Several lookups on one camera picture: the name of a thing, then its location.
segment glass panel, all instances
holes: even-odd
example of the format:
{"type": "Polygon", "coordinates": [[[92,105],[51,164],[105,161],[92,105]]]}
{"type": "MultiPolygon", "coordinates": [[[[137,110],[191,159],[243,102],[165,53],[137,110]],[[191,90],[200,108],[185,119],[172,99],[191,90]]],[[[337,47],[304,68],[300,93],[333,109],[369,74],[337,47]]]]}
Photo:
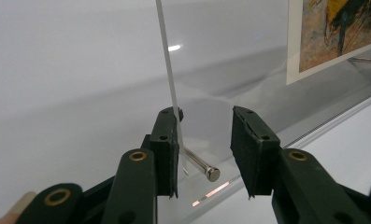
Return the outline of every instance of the glass panel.
{"type": "Polygon", "coordinates": [[[287,1],[163,0],[163,8],[184,146],[221,170],[209,182],[188,166],[179,184],[191,204],[178,220],[240,188],[234,105],[256,111],[287,147],[371,96],[371,63],[344,61],[287,85],[287,1]]]}

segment metal pin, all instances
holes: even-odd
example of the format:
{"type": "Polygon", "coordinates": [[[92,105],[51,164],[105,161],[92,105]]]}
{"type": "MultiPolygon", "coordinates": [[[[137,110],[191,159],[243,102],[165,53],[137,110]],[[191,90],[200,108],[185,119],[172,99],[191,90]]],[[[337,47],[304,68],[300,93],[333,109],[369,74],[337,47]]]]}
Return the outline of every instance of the metal pin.
{"type": "Polygon", "coordinates": [[[368,59],[368,58],[356,58],[356,57],[353,57],[353,58],[349,58],[349,61],[361,62],[361,63],[371,63],[371,59],[368,59]]]}
{"type": "Polygon", "coordinates": [[[203,161],[200,157],[196,156],[192,151],[190,151],[187,147],[184,147],[185,154],[191,158],[191,161],[194,161],[193,165],[198,168],[203,174],[206,175],[207,179],[210,182],[215,182],[220,178],[220,169],[214,167],[207,162],[203,161]]]}

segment screw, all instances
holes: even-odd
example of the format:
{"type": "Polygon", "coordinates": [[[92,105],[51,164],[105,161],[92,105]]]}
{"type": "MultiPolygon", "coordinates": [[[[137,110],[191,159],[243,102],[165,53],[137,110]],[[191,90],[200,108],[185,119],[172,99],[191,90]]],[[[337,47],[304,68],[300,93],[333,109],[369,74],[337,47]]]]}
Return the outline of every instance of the screw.
{"type": "Polygon", "coordinates": [[[185,154],[192,159],[196,164],[193,163],[193,165],[198,168],[203,174],[206,175],[207,179],[210,182],[215,182],[220,178],[220,169],[217,167],[214,167],[212,165],[209,165],[207,162],[203,161],[200,157],[196,156],[192,151],[190,151],[187,147],[184,147],[185,154]]]}

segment black plastic linkage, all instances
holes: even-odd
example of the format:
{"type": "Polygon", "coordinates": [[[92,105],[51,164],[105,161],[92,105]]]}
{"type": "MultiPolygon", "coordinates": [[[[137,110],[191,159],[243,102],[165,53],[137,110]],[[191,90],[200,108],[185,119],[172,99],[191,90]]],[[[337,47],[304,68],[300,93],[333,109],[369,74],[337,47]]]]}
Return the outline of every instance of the black plastic linkage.
{"type": "Polygon", "coordinates": [[[370,223],[310,153],[282,150],[277,172],[296,207],[299,223],[370,223]]]}
{"type": "Polygon", "coordinates": [[[101,222],[114,179],[115,176],[112,176],[110,179],[83,192],[86,214],[81,222],[82,224],[97,224],[101,222]]]}
{"type": "Polygon", "coordinates": [[[130,150],[121,157],[101,223],[154,224],[156,209],[153,152],[130,150]]]}
{"type": "Polygon", "coordinates": [[[76,184],[54,185],[36,195],[16,223],[80,223],[84,215],[82,198],[82,189],[76,184]]]}
{"type": "Polygon", "coordinates": [[[157,193],[178,197],[178,134],[173,107],[162,110],[150,135],[150,150],[156,158],[157,193]]]}
{"type": "Polygon", "coordinates": [[[280,140],[247,108],[234,107],[231,149],[249,197],[270,195],[274,164],[281,151],[280,140]]]}

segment painting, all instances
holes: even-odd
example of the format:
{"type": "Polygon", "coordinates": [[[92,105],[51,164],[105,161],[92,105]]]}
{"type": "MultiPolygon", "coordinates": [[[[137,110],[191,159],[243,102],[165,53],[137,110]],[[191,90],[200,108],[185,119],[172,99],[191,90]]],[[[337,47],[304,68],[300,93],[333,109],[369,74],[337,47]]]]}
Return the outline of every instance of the painting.
{"type": "Polygon", "coordinates": [[[371,0],[290,0],[287,84],[371,49],[371,0]]]}

